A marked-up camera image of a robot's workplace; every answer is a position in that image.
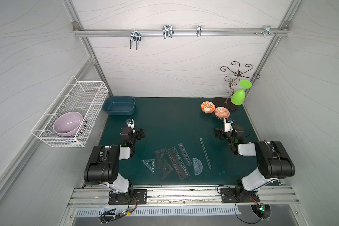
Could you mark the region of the thin clear straight ruler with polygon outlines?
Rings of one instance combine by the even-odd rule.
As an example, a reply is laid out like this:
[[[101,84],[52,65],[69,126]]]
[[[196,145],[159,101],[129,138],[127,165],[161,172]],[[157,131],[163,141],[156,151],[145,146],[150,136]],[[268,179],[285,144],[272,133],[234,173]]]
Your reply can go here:
[[[200,138],[199,140],[200,140],[200,142],[201,142],[202,149],[203,149],[203,152],[204,152],[204,155],[205,155],[205,158],[206,158],[206,161],[207,161],[208,167],[209,167],[209,169],[212,169],[212,165],[211,165],[210,159],[209,159],[209,157],[208,157],[207,150],[206,150],[206,148],[205,148],[205,145],[204,145],[203,139],[202,139],[202,138]]]

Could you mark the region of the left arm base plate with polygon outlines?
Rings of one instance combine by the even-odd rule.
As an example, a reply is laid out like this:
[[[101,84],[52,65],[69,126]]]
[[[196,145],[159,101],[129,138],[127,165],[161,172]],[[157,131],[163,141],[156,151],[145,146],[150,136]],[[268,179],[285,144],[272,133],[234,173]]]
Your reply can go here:
[[[135,205],[147,203],[147,189],[130,189],[127,193],[109,193],[109,205]]]

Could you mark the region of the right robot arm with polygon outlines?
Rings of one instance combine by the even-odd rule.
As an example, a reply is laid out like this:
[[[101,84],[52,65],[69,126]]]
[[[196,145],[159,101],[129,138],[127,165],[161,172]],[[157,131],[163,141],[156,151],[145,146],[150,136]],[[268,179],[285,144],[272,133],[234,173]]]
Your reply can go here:
[[[237,130],[215,128],[214,134],[215,137],[229,143],[233,154],[256,158],[255,170],[237,183],[238,193],[255,192],[269,183],[295,175],[295,165],[280,141],[245,143],[240,127]]]

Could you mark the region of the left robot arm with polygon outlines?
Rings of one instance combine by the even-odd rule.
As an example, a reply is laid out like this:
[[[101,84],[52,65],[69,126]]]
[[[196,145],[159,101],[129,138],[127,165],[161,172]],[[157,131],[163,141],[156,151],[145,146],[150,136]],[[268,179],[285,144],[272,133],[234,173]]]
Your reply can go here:
[[[119,173],[119,164],[133,157],[135,143],[145,137],[145,132],[142,128],[124,127],[120,135],[118,145],[93,147],[83,177],[86,183],[108,187],[115,194],[127,194],[131,183]]]

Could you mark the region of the stencil ruler narrow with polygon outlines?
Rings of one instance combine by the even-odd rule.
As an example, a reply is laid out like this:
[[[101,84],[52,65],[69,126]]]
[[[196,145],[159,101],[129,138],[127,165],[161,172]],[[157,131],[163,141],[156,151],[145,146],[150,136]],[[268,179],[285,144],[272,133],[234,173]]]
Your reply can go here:
[[[180,151],[181,151],[181,153],[182,153],[182,155],[183,155],[183,157],[185,159],[185,162],[186,162],[187,166],[191,166],[192,165],[192,161],[190,160],[190,157],[189,157],[189,155],[188,155],[184,145],[182,143],[180,143],[180,144],[178,144],[178,147],[179,147],[179,149],[180,149]]]

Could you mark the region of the blue plastic storage box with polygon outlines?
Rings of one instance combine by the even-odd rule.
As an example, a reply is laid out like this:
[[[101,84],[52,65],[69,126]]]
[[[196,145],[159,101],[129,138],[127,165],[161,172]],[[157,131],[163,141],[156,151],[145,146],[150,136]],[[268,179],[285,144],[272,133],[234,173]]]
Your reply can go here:
[[[103,105],[103,110],[108,115],[129,116],[135,112],[136,99],[134,97],[109,97]]]

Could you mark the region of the clear protractor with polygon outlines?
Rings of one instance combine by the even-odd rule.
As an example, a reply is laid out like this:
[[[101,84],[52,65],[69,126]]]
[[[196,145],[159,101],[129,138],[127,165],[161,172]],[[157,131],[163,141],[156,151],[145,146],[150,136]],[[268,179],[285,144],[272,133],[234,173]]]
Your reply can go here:
[[[194,174],[195,176],[198,176],[202,173],[203,171],[203,164],[202,162],[197,159],[197,158],[193,158],[193,167],[194,167]]]

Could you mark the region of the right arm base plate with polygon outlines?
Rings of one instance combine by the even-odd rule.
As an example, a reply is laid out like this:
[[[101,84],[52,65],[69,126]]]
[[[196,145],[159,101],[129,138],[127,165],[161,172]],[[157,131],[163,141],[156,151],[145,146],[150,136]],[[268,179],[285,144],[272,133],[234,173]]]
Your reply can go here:
[[[260,202],[257,191],[247,191],[237,188],[221,187],[218,189],[223,203],[257,203]]]

